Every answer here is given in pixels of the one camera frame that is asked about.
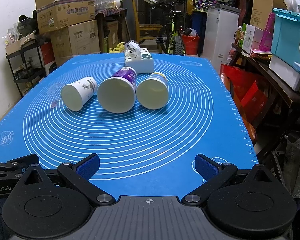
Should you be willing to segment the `upper cardboard box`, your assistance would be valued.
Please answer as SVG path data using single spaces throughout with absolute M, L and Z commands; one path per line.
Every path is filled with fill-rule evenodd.
M 40 34 L 95 19 L 94 0 L 35 0 Z

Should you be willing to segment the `purple white paper cup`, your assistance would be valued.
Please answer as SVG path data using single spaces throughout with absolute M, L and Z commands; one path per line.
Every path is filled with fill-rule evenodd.
M 133 68 L 122 67 L 110 78 L 101 82 L 97 89 L 100 105 L 111 113 L 130 111 L 136 101 L 137 73 Z

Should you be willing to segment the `white paper cup grey print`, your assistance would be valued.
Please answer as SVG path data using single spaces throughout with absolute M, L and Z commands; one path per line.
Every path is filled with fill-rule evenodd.
M 61 97 L 69 110 L 77 112 L 90 100 L 96 90 L 97 82 L 93 77 L 87 76 L 64 85 L 61 90 Z

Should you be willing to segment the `blue silicone baking mat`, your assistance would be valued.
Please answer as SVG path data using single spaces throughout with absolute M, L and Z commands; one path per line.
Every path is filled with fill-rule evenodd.
M 115 197 L 179 196 L 203 178 L 194 159 L 204 154 L 240 169 L 257 163 L 243 120 L 210 61 L 154 54 L 167 77 L 169 101 L 158 110 L 138 102 L 123 114 L 104 110 L 93 96 L 79 112 L 51 109 L 48 89 L 83 77 L 96 82 L 125 64 L 120 54 L 77 56 L 28 92 L 0 123 L 0 162 L 35 153 L 43 168 L 76 163 L 96 153 L 100 169 L 91 182 Z

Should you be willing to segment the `black bicycle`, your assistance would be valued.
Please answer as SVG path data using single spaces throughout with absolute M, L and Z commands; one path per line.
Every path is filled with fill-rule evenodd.
M 177 5 L 185 5 L 186 0 L 175 0 L 173 2 L 143 0 L 151 9 L 160 9 L 163 14 L 161 20 L 162 28 L 155 39 L 157 45 L 164 54 L 185 56 L 185 46 L 181 35 L 184 31 L 185 12 L 178 11 Z

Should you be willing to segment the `white tissue box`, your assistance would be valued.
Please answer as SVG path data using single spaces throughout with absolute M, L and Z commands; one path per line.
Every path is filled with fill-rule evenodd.
M 131 40 L 125 44 L 125 66 L 133 68 L 137 74 L 153 73 L 154 60 L 148 49 L 141 48 Z

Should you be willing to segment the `green white carton box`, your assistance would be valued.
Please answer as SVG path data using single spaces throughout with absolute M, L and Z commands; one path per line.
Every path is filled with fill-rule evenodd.
M 242 25 L 242 34 L 241 34 L 239 46 L 247 54 L 250 54 L 252 50 L 255 29 L 256 28 L 253 25 L 249 25 L 246 23 L 243 23 Z

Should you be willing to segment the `dark wooden side table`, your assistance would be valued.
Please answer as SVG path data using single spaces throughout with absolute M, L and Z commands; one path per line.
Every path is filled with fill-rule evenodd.
M 241 68 L 247 72 L 252 72 L 263 76 L 268 83 L 275 89 L 280 98 L 288 108 L 300 109 L 300 93 L 292 90 L 277 74 L 275 74 L 263 62 L 255 58 L 247 57 L 242 54 L 243 50 L 238 45 L 232 43 L 235 53 L 229 65 Z

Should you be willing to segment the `red plastic bucket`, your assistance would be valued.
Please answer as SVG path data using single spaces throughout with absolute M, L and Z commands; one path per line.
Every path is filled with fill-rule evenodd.
M 182 35 L 181 38 L 184 43 L 186 55 L 197 55 L 200 37 Z

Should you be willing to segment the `clear plastic cup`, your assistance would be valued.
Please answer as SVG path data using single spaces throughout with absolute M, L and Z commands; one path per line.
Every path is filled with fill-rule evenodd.
M 51 109 L 62 107 L 63 100 L 61 96 L 61 90 L 63 86 L 64 85 L 62 83 L 55 83 L 48 89 L 47 96 Z

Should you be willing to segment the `lower cardboard box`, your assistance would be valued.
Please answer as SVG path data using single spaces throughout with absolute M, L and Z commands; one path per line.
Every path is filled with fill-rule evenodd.
M 100 53 L 97 20 L 53 31 L 50 39 L 57 67 L 77 55 Z

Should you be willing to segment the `red boxes stack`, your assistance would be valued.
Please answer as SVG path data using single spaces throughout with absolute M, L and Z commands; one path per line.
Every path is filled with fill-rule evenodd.
M 249 137 L 255 144 L 256 128 L 270 103 L 268 82 L 261 75 L 227 64 L 221 65 L 220 78 L 230 92 Z

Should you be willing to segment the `cardboard box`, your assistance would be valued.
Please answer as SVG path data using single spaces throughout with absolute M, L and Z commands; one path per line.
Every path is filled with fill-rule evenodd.
M 53 31 L 50 39 L 57 67 L 77 55 L 100 53 L 97 20 Z
M 95 19 L 94 0 L 35 0 L 40 34 Z

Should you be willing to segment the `teal plastic storage bin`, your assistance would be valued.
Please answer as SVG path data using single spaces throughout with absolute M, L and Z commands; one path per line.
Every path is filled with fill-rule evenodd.
M 283 9 L 273 9 L 275 14 L 271 53 L 292 66 L 300 63 L 300 14 Z

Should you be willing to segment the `white paper cup yellow rim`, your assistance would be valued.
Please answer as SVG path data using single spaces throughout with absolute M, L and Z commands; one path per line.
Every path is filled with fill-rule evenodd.
M 136 97 L 147 109 L 161 109 L 169 100 L 167 77 L 159 72 L 152 73 L 137 86 Z

